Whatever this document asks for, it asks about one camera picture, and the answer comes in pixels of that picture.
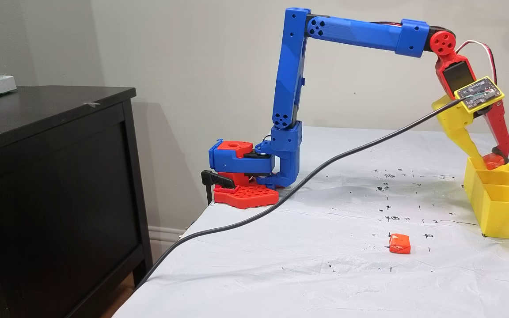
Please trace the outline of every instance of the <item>black dresser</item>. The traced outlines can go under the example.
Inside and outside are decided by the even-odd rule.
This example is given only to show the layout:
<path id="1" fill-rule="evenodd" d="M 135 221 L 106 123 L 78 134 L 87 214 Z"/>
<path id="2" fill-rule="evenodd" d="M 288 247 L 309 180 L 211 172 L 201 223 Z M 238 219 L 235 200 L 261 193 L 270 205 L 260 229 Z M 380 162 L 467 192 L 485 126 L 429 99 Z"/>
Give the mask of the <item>black dresser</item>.
<path id="1" fill-rule="evenodd" d="M 152 265 L 134 88 L 0 96 L 0 318 L 99 316 Z"/>

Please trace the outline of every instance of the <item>beige wall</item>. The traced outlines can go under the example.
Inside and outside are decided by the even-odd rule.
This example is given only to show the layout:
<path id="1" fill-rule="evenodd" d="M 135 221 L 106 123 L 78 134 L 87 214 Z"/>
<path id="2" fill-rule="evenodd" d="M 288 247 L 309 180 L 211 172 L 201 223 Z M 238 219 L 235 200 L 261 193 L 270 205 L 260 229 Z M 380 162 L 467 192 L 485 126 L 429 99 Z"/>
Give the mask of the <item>beige wall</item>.
<path id="1" fill-rule="evenodd" d="M 410 18 L 494 51 L 509 124 L 509 2 L 503 0 L 16 0 L 39 84 L 137 88 L 149 223 L 182 229 L 205 207 L 199 173 L 216 138 L 258 141 L 270 120 L 284 9 L 357 20 Z M 464 54 L 489 75 L 483 50 Z M 442 96 L 435 56 L 309 40 L 299 119 L 396 129 Z M 17 75 L 28 76 L 27 72 Z M 440 130 L 437 121 L 419 129 Z M 483 121 L 472 131 L 485 132 Z"/>

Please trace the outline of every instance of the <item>black cable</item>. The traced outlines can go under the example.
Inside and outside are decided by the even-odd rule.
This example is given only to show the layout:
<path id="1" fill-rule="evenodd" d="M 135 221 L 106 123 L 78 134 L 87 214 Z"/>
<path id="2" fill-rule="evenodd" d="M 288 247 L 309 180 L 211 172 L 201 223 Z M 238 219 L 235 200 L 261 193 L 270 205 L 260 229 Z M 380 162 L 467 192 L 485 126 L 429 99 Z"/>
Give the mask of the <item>black cable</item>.
<path id="1" fill-rule="evenodd" d="M 406 127 L 403 127 L 403 128 L 400 128 L 394 132 L 391 132 L 389 133 L 388 135 L 385 135 L 384 137 L 381 137 L 379 139 L 376 139 L 375 141 L 371 141 L 370 143 L 367 143 L 365 145 L 362 145 L 362 146 L 359 146 L 355 149 L 352 149 L 352 150 L 349 150 L 349 151 L 346 151 L 344 153 L 341 153 L 339 155 L 336 155 L 335 157 L 329 159 L 328 161 L 325 161 L 324 163 L 322 163 L 319 167 L 315 168 L 315 170 L 313 170 L 312 172 L 309 173 L 309 175 L 307 175 L 304 179 L 302 179 L 302 181 L 300 181 L 300 183 L 298 183 L 297 185 L 295 185 L 295 187 L 293 187 L 288 193 L 286 193 L 284 195 L 284 197 L 282 197 L 278 202 L 276 202 L 276 204 L 274 204 L 273 206 L 271 206 L 270 208 L 267 208 L 266 210 L 262 211 L 261 213 L 255 215 L 255 216 L 252 216 L 246 220 L 243 220 L 243 221 L 240 221 L 240 222 L 237 222 L 235 224 L 231 224 L 231 225 L 226 225 L 226 226 L 221 226 L 221 227 L 216 227 L 215 229 L 210 229 L 210 230 L 203 230 L 203 231 L 200 231 L 200 232 L 196 232 L 196 233 L 192 233 L 186 237 L 182 237 L 182 239 L 178 240 L 176 243 L 172 244 L 172 246 L 168 247 L 168 249 L 162 254 L 162 256 L 160 256 L 160 258 L 158 258 L 158 260 L 154 263 L 154 265 L 152 266 L 152 268 L 148 271 L 148 273 L 144 276 L 143 280 L 141 280 L 141 282 L 136 286 L 135 290 L 139 289 L 141 286 L 143 286 L 143 284 L 150 278 L 150 276 L 152 275 L 152 273 L 154 272 L 154 270 L 156 270 L 158 268 L 158 266 L 162 263 L 162 261 L 164 261 L 164 259 L 172 252 L 174 251 L 174 249 L 178 246 L 180 246 L 180 244 L 183 244 L 184 242 L 187 242 L 188 240 L 192 240 L 194 238 L 198 238 L 198 237 L 201 237 L 201 236 L 204 236 L 204 235 L 207 235 L 207 234 L 214 234 L 214 233 L 219 233 L 219 232 L 223 232 L 223 231 L 227 231 L 227 230 L 232 230 L 232 229 L 236 229 L 237 227 L 240 227 L 240 226 L 243 226 L 243 225 L 246 225 L 246 224 L 249 224 L 251 223 L 252 221 L 256 221 L 258 219 L 260 219 L 261 217 L 263 216 L 266 216 L 267 214 L 269 214 L 270 212 L 274 211 L 275 209 L 277 209 L 278 207 L 280 207 L 285 201 L 287 201 L 294 193 L 296 193 L 296 191 L 298 191 L 299 189 L 301 189 L 301 187 L 303 187 L 308 181 L 309 179 L 313 178 L 315 175 L 317 175 L 317 173 L 319 173 L 321 170 L 323 170 L 325 167 L 331 165 L 332 163 L 334 163 L 335 161 L 339 160 L 339 159 L 343 159 L 345 157 L 347 157 L 348 155 L 353 155 L 355 153 L 358 153 L 360 151 L 363 151 L 365 149 L 368 149 L 370 147 L 373 147 L 375 145 L 378 145 L 380 143 L 383 143 L 384 141 L 387 141 L 388 139 L 391 139 L 393 137 L 396 137 L 397 135 L 400 135 L 401 133 L 404 133 L 414 127 L 416 127 L 417 125 L 423 123 L 424 121 L 432 118 L 432 117 L 435 117 L 437 116 L 438 114 L 442 113 L 443 111 L 447 110 L 447 109 L 450 109 L 451 107 L 457 105 L 459 102 L 467 99 L 468 97 L 471 97 L 471 96 L 465 96 L 463 98 L 460 98 L 460 99 L 455 99 L 454 101 L 451 101 L 450 103 L 447 103 L 447 105 L 435 110 L 435 111 L 432 111 L 430 114 L 426 115 L 426 116 L 423 116 L 422 118 L 414 121 L 413 123 L 407 125 Z"/>
<path id="2" fill-rule="evenodd" d="M 266 140 L 268 137 L 270 137 L 270 136 L 272 136 L 272 135 L 266 135 L 266 136 L 264 136 L 264 138 L 262 139 L 262 141 L 265 141 L 265 140 Z"/>

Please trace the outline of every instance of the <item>red and white wire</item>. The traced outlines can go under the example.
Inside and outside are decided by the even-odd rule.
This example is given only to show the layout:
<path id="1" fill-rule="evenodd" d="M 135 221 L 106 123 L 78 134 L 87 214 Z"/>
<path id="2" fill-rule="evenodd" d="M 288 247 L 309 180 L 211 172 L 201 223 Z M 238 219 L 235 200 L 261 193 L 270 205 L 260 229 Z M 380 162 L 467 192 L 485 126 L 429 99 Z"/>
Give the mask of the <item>red and white wire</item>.
<path id="1" fill-rule="evenodd" d="M 464 48 L 467 44 L 470 44 L 470 43 L 478 44 L 478 45 L 482 46 L 484 48 L 484 50 L 486 51 L 486 54 L 488 56 L 488 61 L 490 62 L 490 68 L 492 69 L 492 77 L 494 80 L 494 84 L 497 84 L 496 66 L 494 64 L 494 57 L 492 55 L 492 50 L 490 50 L 490 47 L 488 45 L 486 45 L 482 42 L 475 41 L 475 40 L 466 40 L 465 42 L 463 42 L 463 44 L 459 45 L 459 47 L 455 50 L 455 52 L 458 53 L 462 48 Z"/>

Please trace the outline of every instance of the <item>black clamp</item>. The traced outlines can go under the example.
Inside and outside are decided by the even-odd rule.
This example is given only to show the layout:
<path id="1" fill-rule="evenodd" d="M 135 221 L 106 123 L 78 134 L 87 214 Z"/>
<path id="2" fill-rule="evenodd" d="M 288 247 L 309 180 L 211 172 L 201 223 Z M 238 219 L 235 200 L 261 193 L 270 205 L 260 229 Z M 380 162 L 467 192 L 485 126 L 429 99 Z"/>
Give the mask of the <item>black clamp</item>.
<path id="1" fill-rule="evenodd" d="M 498 147 L 494 147 L 492 149 L 492 153 L 494 153 L 495 155 L 500 155 L 503 159 L 504 159 L 504 164 L 507 165 L 509 163 L 509 158 L 506 157 L 502 151 L 500 151 L 500 149 L 498 149 Z"/>
<path id="2" fill-rule="evenodd" d="M 204 170 L 201 172 L 201 182 L 203 185 L 205 185 L 205 191 L 208 197 L 208 205 L 213 201 L 212 185 L 220 185 L 225 189 L 235 188 L 235 182 L 233 179 L 224 177 L 210 170 Z"/>

